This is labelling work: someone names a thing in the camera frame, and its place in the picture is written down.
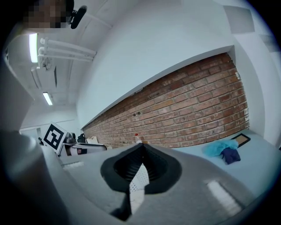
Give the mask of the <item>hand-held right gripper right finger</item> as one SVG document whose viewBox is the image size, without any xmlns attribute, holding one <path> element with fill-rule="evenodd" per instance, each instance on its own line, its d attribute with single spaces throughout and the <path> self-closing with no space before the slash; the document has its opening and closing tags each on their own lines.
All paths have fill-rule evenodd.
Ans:
<svg viewBox="0 0 281 225">
<path fill-rule="evenodd" d="M 182 167 L 179 180 L 167 191 L 145 195 L 133 225 L 238 225 L 259 205 L 244 184 L 210 161 L 177 150 L 153 146 Z"/>
</svg>

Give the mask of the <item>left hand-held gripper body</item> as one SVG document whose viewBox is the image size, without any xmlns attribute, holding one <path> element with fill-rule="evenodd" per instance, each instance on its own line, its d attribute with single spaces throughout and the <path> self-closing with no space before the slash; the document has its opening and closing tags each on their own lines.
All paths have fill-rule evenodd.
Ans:
<svg viewBox="0 0 281 225">
<path fill-rule="evenodd" d="M 60 156 L 65 144 L 69 146 L 76 144 L 76 136 L 51 122 L 43 136 L 43 142 L 46 146 L 51 147 L 57 156 Z"/>
</svg>

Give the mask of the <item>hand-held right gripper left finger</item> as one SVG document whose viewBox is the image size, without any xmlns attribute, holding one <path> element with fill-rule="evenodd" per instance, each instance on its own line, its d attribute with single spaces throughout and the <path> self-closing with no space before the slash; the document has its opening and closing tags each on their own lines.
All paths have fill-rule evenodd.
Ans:
<svg viewBox="0 0 281 225">
<path fill-rule="evenodd" d="M 141 225 L 143 207 L 131 209 L 130 184 L 133 167 L 141 162 L 130 160 L 142 144 L 85 155 L 58 157 L 48 147 L 43 156 L 48 174 L 72 225 Z"/>
</svg>

